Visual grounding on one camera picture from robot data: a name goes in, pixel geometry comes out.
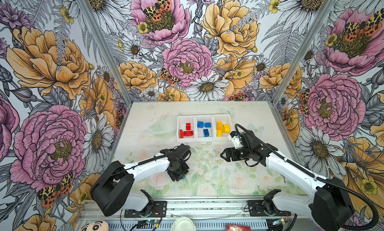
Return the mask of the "red lego long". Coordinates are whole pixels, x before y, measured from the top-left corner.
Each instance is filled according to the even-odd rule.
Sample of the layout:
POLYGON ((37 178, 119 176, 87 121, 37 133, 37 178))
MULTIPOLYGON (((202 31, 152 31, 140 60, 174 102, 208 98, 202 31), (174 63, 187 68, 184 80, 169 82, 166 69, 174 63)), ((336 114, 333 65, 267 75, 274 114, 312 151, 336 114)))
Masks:
POLYGON ((192 130, 183 131, 182 135, 183 135, 183 137, 193 137, 194 136, 194 132, 192 130))

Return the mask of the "yellow lego long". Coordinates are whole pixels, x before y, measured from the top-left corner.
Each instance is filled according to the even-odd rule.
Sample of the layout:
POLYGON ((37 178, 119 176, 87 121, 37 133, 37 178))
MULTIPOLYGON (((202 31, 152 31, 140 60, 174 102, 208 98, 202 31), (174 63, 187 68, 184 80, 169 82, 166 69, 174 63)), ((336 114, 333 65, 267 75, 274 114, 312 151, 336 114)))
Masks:
POLYGON ((224 125, 221 121, 217 121, 217 130, 224 131, 224 125))

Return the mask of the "white three-compartment tray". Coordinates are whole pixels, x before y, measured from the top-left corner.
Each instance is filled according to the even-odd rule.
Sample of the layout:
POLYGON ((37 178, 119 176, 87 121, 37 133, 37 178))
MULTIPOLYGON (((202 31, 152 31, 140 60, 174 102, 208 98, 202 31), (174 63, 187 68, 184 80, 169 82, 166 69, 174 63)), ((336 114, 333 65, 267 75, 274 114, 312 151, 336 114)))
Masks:
POLYGON ((177 128, 176 135, 177 141, 180 143, 183 142, 224 142, 228 141, 230 133, 225 133, 222 131, 223 136, 217 136, 217 121, 221 121, 222 124, 229 124, 230 133, 234 131, 233 123, 229 115, 226 114, 205 114, 205 115, 185 115, 178 116, 177 118, 177 128), (197 122, 204 122, 204 128, 198 128, 197 122), (194 132, 193 137, 184 137, 180 138, 180 129, 183 131, 186 130, 186 124, 191 123, 191 130, 194 132), (211 123, 211 128, 206 128, 205 123, 211 123), (210 136, 204 137, 203 130, 208 129, 210 136))

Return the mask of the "blue lego long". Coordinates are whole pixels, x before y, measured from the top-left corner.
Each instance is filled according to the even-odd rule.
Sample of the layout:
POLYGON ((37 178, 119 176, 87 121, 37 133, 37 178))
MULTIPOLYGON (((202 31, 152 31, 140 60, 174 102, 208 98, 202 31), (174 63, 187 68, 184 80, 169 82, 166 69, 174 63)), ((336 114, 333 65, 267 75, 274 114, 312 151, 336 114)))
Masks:
POLYGON ((210 136, 208 129, 204 129, 203 133, 204 133, 204 137, 209 137, 210 136))

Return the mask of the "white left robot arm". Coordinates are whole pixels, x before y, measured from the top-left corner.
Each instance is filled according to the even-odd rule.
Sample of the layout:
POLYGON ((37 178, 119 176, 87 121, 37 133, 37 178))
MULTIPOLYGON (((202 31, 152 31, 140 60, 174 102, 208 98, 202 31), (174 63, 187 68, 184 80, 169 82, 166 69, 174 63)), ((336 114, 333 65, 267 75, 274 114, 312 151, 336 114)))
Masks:
POLYGON ((191 147, 181 144, 172 149, 161 150, 153 157, 140 162, 122 164, 114 161, 91 187, 91 198, 105 217, 126 210, 147 217, 155 210, 155 201, 145 190, 134 192, 132 187, 163 172, 169 175, 172 181, 180 181, 189 172, 186 161, 191 154, 191 147))

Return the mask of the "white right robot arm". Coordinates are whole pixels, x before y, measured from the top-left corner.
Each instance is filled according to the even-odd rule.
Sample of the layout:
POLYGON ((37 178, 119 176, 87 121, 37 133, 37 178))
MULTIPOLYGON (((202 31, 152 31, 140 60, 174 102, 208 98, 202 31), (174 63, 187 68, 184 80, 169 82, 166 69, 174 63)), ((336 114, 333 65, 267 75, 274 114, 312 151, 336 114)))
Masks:
POLYGON ((255 165, 278 172, 305 192, 304 196, 300 196, 273 189, 263 197, 261 204, 248 202, 251 214, 259 212, 271 217, 291 212, 311 219, 325 231, 365 231, 378 224, 380 216, 375 205, 368 198, 347 188, 341 180, 329 179, 310 171, 286 157, 276 147, 264 143, 250 130, 233 131, 228 138, 233 147, 221 153, 222 159, 227 162, 253 161, 255 165), (355 214, 351 196, 360 199, 371 209, 372 217, 367 224, 348 225, 348 220, 355 214))

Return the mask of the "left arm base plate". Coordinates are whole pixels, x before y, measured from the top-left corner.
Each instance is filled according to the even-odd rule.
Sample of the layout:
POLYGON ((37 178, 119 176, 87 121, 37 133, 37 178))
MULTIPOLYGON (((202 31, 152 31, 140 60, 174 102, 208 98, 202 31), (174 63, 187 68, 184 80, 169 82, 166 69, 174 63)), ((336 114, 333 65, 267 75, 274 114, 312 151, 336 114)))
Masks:
POLYGON ((135 210, 125 210, 124 218, 165 218, 167 215, 167 201, 154 201, 148 213, 135 210))

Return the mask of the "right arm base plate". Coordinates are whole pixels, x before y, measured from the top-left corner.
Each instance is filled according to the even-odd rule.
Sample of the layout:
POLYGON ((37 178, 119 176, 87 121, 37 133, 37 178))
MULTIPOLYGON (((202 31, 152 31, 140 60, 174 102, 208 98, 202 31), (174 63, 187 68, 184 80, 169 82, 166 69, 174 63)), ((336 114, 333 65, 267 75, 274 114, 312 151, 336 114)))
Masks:
POLYGON ((291 212, 278 210, 273 202, 268 200, 248 200, 244 210, 248 211, 251 217, 291 216, 291 212))

